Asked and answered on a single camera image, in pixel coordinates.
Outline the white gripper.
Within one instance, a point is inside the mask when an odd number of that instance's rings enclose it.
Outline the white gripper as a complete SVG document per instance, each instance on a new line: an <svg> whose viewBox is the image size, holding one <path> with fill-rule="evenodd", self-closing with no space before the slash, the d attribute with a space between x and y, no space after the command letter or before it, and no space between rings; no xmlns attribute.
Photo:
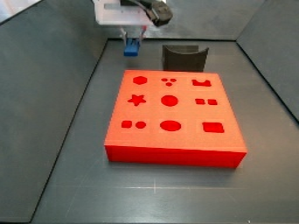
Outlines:
<svg viewBox="0 0 299 224"><path fill-rule="evenodd" d="M121 6L119 0L91 0L95 21L99 25L142 25L138 33L138 44L145 38L146 25L152 25L144 10L138 6ZM119 26L119 38L126 45L126 31Z"/></svg>

